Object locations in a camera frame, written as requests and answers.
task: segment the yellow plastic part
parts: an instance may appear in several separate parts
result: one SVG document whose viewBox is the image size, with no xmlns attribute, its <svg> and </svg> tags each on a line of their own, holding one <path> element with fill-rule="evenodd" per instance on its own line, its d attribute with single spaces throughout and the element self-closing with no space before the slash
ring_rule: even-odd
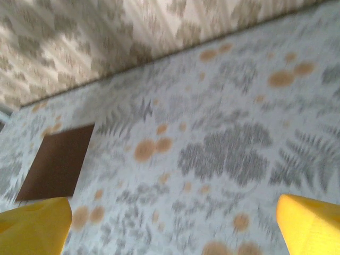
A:
<svg viewBox="0 0 340 255">
<path fill-rule="evenodd" d="M 291 255 L 340 254 L 340 206 L 281 195 L 277 222 Z"/>
<path fill-rule="evenodd" d="M 72 222 L 67 198 L 52 198 L 0 214 L 1 255 L 59 255 Z"/>
</svg>

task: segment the brown panel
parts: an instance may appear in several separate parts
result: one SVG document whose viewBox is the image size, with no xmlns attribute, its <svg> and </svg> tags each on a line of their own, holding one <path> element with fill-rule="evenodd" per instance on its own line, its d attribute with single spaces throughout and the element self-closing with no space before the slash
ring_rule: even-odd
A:
<svg viewBox="0 0 340 255">
<path fill-rule="evenodd" d="M 73 196 L 94 127 L 45 136 L 16 201 Z"/>
</svg>

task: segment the orange dot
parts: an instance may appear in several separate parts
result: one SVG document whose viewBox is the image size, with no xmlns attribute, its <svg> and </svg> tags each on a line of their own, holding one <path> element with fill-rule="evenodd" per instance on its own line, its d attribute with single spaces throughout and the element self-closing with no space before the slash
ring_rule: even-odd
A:
<svg viewBox="0 0 340 255">
<path fill-rule="evenodd" d="M 171 175 L 169 173 L 165 173 L 158 180 L 161 184 L 165 184 L 167 180 L 170 178 L 170 176 Z"/>
<path fill-rule="evenodd" d="M 58 131 L 61 127 L 62 127 L 62 124 L 61 124 L 61 123 L 57 123 L 57 124 L 55 124 L 55 126 L 53 127 L 52 131 L 53 131 L 53 132 Z"/>
<path fill-rule="evenodd" d="M 313 62 L 301 62 L 294 68 L 294 73 L 299 76 L 305 76 L 311 74 L 315 69 Z"/>
<path fill-rule="evenodd" d="M 181 125 L 180 125 L 180 130 L 182 131 L 182 132 L 184 132 L 185 130 L 186 130 L 186 123 L 181 123 Z"/>
<path fill-rule="evenodd" d="M 199 192 L 201 194 L 208 194 L 210 192 L 210 185 L 203 185 Z"/>
<path fill-rule="evenodd" d="M 294 60 L 296 60 L 296 57 L 298 55 L 295 53 L 295 52 L 289 52 L 286 54 L 285 56 L 285 60 L 286 60 L 286 63 L 290 63 L 290 62 L 293 62 Z"/>
<path fill-rule="evenodd" d="M 205 72 L 201 72 L 200 73 L 200 81 L 204 80 L 205 77 L 206 77 L 206 73 Z"/>
<path fill-rule="evenodd" d="M 272 53 L 272 52 L 270 52 L 270 53 L 267 54 L 267 59 L 268 59 L 268 60 L 271 60 L 271 59 L 274 58 L 274 56 L 275 56 L 275 54 Z"/>
<path fill-rule="evenodd" d="M 203 247 L 202 255 L 233 255 L 233 252 L 224 243 L 209 242 Z"/>
<path fill-rule="evenodd" d="M 157 223 L 159 219 L 159 212 L 158 211 L 154 211 L 153 215 L 152 215 L 152 223 Z"/>
<path fill-rule="evenodd" d="M 41 138 L 44 138 L 44 136 L 51 134 L 53 131 L 53 128 L 51 126 L 48 126 L 45 128 L 45 130 L 41 133 Z"/>
<path fill-rule="evenodd" d="M 269 79 L 269 86 L 272 88 L 284 88 L 290 86 L 295 80 L 295 76 L 292 72 L 287 70 L 281 70 L 273 73 Z"/>
<path fill-rule="evenodd" d="M 233 220 L 233 226 L 236 231 L 245 231 L 249 225 L 248 214 L 238 214 Z"/>
<path fill-rule="evenodd" d="M 33 109 L 32 109 L 32 112 L 33 112 L 33 113 L 36 113 L 39 109 L 40 109 L 40 105 L 39 105 L 39 104 L 38 104 L 38 105 L 35 105 L 35 106 L 33 107 Z"/>
<path fill-rule="evenodd" d="M 201 53 L 200 60 L 202 62 L 209 62 L 217 56 L 217 52 L 214 49 L 208 49 Z"/>
<path fill-rule="evenodd" d="M 104 217 L 105 209 L 102 206 L 97 206 L 90 215 L 90 220 L 92 223 L 96 224 L 101 222 Z"/>
<path fill-rule="evenodd" d="M 160 140 L 158 140 L 157 144 L 156 144 L 156 151 L 158 153 L 165 153 L 167 151 L 169 151 L 172 147 L 172 139 L 170 138 L 162 138 Z"/>
<path fill-rule="evenodd" d="M 248 242 L 240 245 L 237 255 L 262 255 L 262 251 L 257 244 Z"/>
<path fill-rule="evenodd" d="M 167 128 L 168 128 L 167 124 L 160 125 L 157 129 L 157 134 L 160 135 L 160 134 L 165 133 Z"/>
<path fill-rule="evenodd" d="M 134 159 L 139 162 L 148 161 L 155 153 L 155 143 L 152 140 L 141 141 L 134 150 Z"/>
<path fill-rule="evenodd" d="M 219 47 L 218 49 L 218 52 L 220 53 L 227 53 L 231 50 L 231 48 L 233 47 L 233 44 L 231 44 L 230 42 L 229 43 L 226 43 L 226 44 L 223 44 Z"/>
<path fill-rule="evenodd" d="M 72 228 L 75 230 L 82 229 L 89 219 L 89 209 L 86 206 L 79 207 L 72 216 Z"/>
<path fill-rule="evenodd" d="M 261 103 L 265 100 L 266 96 L 265 95 L 258 95 L 256 98 L 255 98 L 255 102 L 256 103 Z"/>
<path fill-rule="evenodd" d="M 103 190 L 97 190 L 95 193 L 95 200 L 100 199 L 103 196 Z"/>
<path fill-rule="evenodd" d="M 160 232 L 163 232 L 163 231 L 164 231 L 164 228 L 165 228 L 164 222 L 161 222 L 161 223 L 158 224 L 158 230 L 159 230 Z"/>
<path fill-rule="evenodd" d="M 183 192 L 185 193 L 189 193 L 191 191 L 191 183 L 190 182 L 186 182 L 184 185 L 183 185 Z"/>
<path fill-rule="evenodd" d="M 47 106 L 47 101 L 42 102 L 42 103 L 40 104 L 40 108 L 45 108 L 46 106 Z"/>
</svg>

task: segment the floral wallpaper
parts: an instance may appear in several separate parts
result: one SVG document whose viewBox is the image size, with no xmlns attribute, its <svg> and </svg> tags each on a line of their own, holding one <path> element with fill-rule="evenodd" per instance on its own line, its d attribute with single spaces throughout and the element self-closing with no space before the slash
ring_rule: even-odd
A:
<svg viewBox="0 0 340 255">
<path fill-rule="evenodd" d="M 288 254 L 281 194 L 340 203 L 339 9 L 15 112 L 0 133 L 0 211 L 25 204 L 14 199 L 44 136 L 95 122 L 63 255 Z"/>
<path fill-rule="evenodd" d="M 319 0 L 6 0 L 0 103 L 33 101 Z"/>
</svg>

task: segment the patterned wallpaper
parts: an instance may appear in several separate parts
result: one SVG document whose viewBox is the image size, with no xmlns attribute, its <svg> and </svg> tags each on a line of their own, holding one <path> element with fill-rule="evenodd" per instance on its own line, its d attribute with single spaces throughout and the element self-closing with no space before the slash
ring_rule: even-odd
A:
<svg viewBox="0 0 340 255">
<path fill-rule="evenodd" d="M 0 212 L 18 206 L 46 135 L 95 122 L 62 255 L 288 255 L 281 194 L 340 204 L 339 10 L 324 3 L 13 113 Z"/>
<path fill-rule="evenodd" d="M 319 1 L 0 1 L 0 103 L 15 109 Z"/>
</svg>

